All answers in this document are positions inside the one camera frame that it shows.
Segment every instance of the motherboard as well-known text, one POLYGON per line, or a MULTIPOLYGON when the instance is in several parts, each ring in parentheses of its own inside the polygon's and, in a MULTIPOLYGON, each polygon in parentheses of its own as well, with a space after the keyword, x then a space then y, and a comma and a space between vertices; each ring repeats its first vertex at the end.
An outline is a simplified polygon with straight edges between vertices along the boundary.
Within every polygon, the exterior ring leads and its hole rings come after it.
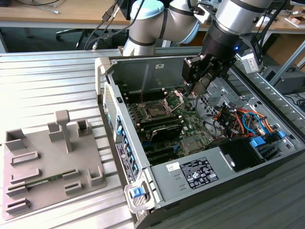
POLYGON ((148 160, 158 165, 205 150, 214 140, 179 89, 131 94, 126 105, 148 160))

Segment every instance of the wooden desk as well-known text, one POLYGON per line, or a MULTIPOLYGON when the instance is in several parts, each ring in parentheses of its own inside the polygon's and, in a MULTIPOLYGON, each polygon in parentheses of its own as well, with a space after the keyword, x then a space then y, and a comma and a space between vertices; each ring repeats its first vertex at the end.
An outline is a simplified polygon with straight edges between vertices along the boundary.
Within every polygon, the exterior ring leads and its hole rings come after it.
MULTIPOLYGON (((33 6, 22 5, 14 0, 9 7, 0 7, 0 28, 1 27, 23 27, 23 28, 79 28, 93 29, 100 23, 102 15, 114 3, 114 0, 61 0, 56 3, 55 8, 59 14, 45 11, 33 6)), ((123 14, 119 12, 113 20, 109 29, 121 29, 129 24, 123 14)), ((209 25, 201 25, 199 31, 207 31, 209 25)), ((272 33, 305 33, 305 29, 298 29, 285 21, 280 16, 274 22, 265 41, 272 33)), ((5 49, 1 42, 0 53, 5 49)))
MULTIPOLYGON (((105 11, 114 3, 114 0, 60 0, 56 2, 59 14, 42 10, 33 6, 26 6, 14 0, 7 8, 0 8, 0 27, 3 22, 42 22, 42 23, 77 23, 98 24, 105 11)), ((121 11, 112 22, 128 24, 121 11)))

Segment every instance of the metal frame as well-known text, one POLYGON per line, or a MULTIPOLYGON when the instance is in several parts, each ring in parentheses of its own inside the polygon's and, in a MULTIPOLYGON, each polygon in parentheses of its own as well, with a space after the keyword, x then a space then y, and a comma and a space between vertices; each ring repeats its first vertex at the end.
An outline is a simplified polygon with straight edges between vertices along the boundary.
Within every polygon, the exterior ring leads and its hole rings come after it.
POLYGON ((305 51, 305 41, 298 47, 298 49, 291 55, 291 57, 286 61, 286 63, 281 67, 281 69, 276 73, 276 75, 270 81, 271 85, 277 84, 277 81, 281 75, 291 66, 293 62, 305 51))

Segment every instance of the robotic arm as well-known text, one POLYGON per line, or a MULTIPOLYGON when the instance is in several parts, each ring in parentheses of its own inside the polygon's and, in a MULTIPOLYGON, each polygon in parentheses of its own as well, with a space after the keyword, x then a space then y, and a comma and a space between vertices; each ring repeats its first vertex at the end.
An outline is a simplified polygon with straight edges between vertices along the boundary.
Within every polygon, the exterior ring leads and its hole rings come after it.
POLYGON ((201 23, 207 13, 211 26, 203 39, 203 49, 197 57, 187 57, 183 64, 183 78, 191 91, 203 94, 211 81, 225 74, 235 63, 240 46, 247 44, 251 52, 242 60, 247 73, 260 70, 263 57, 256 36, 251 31, 272 0, 223 0, 215 14, 209 7, 198 4, 195 16, 201 23))
POLYGON ((261 45, 251 32, 272 0, 223 0, 216 13, 213 7, 197 4, 197 0, 173 0, 169 9, 157 0, 141 1, 132 6, 131 18, 136 18, 136 12, 139 15, 130 28, 124 56, 154 54, 157 39, 189 43, 199 22, 211 17, 202 51, 184 60, 182 76, 191 91, 203 94, 211 81, 227 73, 243 43, 250 47, 242 57, 247 73, 260 71, 261 45))

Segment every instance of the gray foam tray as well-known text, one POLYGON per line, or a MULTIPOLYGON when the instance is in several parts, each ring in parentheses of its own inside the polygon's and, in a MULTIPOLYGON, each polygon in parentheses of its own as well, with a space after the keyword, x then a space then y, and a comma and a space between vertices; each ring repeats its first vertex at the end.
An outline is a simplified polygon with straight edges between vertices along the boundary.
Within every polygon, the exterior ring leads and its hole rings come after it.
POLYGON ((97 149, 97 145, 93 134, 78 137, 76 125, 68 126, 70 140, 72 143, 73 151, 66 152, 66 146, 64 140, 60 140, 51 143, 48 136, 49 131, 41 131, 36 133, 27 134, 26 138, 22 139, 26 148, 15 150, 10 152, 5 146, 4 150, 4 180, 3 180, 3 218, 8 220, 34 210, 38 210, 49 205, 97 190, 107 185, 105 177, 101 184, 90 187, 87 179, 87 169, 90 169, 93 176, 98 176, 98 166, 103 167, 100 159, 100 155, 97 149), (40 158, 34 161, 25 162, 12 166, 10 160, 12 156, 25 154, 29 152, 37 151, 40 154, 40 158), (21 193, 12 197, 9 197, 7 187, 11 186, 10 178, 13 174, 27 174, 27 171, 39 168, 41 176, 26 180, 30 182, 38 180, 44 177, 50 177, 64 171, 77 168, 80 171, 80 176, 75 176, 70 179, 64 180, 63 178, 51 181, 49 183, 37 185, 29 188, 28 192, 21 193), (82 189, 66 195, 64 186, 69 183, 80 181, 82 189), (9 214, 6 212, 7 205, 18 199, 26 198, 30 202, 30 208, 9 214))

